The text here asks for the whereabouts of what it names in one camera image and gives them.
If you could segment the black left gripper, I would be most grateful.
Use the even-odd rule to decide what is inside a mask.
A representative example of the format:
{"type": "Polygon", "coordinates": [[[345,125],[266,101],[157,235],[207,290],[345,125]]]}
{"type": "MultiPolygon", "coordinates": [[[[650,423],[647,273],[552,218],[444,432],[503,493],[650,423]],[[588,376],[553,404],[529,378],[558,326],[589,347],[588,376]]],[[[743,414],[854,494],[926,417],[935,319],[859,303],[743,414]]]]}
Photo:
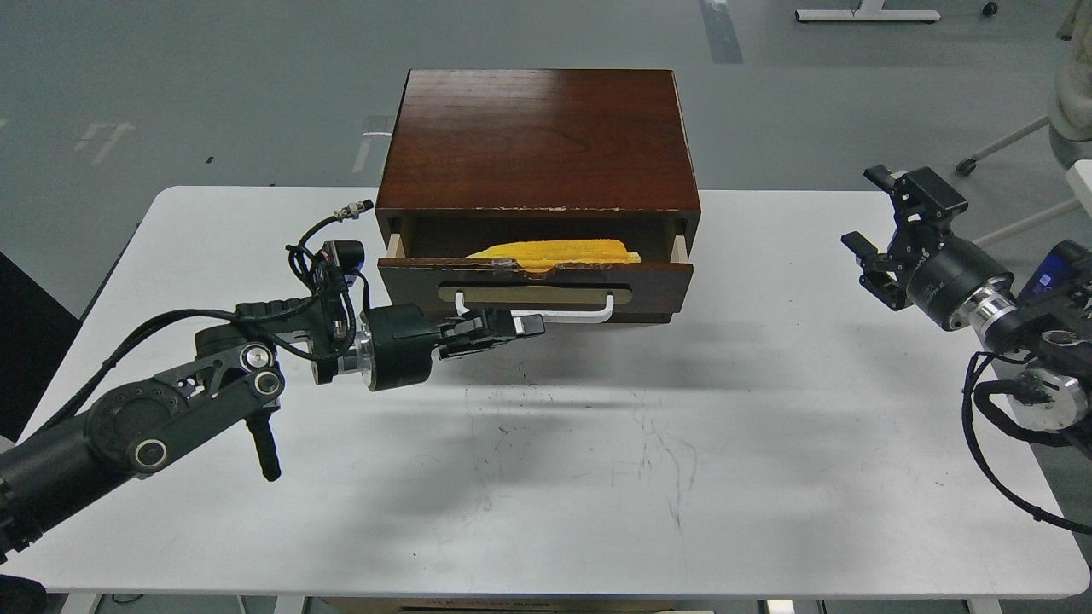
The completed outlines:
{"type": "Polygon", "coordinates": [[[517,316],[508,310],[470,310],[448,317],[436,327],[417,304],[372,308],[368,326],[368,389],[372,392],[427,381],[437,346],[439,358],[450,359],[545,333],[541,315],[517,316]]]}

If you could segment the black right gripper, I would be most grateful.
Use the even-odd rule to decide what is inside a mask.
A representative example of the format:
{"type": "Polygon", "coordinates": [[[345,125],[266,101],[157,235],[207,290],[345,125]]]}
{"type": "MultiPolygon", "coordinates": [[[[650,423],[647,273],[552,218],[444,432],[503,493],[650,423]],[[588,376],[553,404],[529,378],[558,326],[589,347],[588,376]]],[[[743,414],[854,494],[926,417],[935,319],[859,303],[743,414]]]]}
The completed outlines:
{"type": "Polygon", "coordinates": [[[931,167],[897,175],[874,165],[863,177],[889,194],[897,222],[889,245],[897,257],[878,252],[858,232],[841,236],[871,296],[892,311],[915,306],[945,332],[982,329],[994,315],[1014,309],[1013,273],[952,234],[951,223],[970,206],[956,187],[931,167]]]}

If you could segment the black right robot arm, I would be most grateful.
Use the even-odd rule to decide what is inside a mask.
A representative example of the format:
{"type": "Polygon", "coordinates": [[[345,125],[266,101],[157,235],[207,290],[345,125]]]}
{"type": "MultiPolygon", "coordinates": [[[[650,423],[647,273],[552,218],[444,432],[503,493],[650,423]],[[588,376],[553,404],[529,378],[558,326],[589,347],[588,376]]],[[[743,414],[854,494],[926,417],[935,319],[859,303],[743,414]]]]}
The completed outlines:
{"type": "Polygon", "coordinates": [[[1089,526],[1049,513],[1014,494],[988,467],[976,417],[1018,442],[1072,448],[1089,454],[1089,249],[1063,240],[1025,287],[951,224],[968,199],[931,168],[863,172],[885,192],[897,225],[886,250],[858,232],[841,237],[860,269],[859,284],[889,310],[911,306],[947,332],[970,329],[982,350],[968,361],[961,426],[968,450],[1002,497],[1035,521],[1076,534],[1089,526]]]}

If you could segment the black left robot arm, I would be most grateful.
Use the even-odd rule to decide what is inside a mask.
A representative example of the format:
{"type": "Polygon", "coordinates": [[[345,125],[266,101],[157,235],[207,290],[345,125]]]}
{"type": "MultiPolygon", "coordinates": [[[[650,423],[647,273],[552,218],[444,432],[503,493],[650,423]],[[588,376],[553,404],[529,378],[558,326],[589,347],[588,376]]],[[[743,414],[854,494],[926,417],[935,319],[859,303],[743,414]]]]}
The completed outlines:
{"type": "Polygon", "coordinates": [[[543,334],[539,314],[477,308],[434,323],[417,304],[352,306],[363,281],[363,243],[308,243],[324,227],[372,209],[341,206],[286,247],[302,298],[238,304],[233,311],[171,310],[152,317],[24,442],[3,452],[3,554],[82,512],[130,479],[147,479],[242,422],[253,437],[263,479],[281,474],[270,417],[286,389],[278,354],[312,366],[317,385],[361,374],[371,391],[425,382],[434,359],[449,359],[543,334]],[[195,334],[195,357],[149,379],[92,393],[121,358],[170,324],[218,320],[195,334]]]}

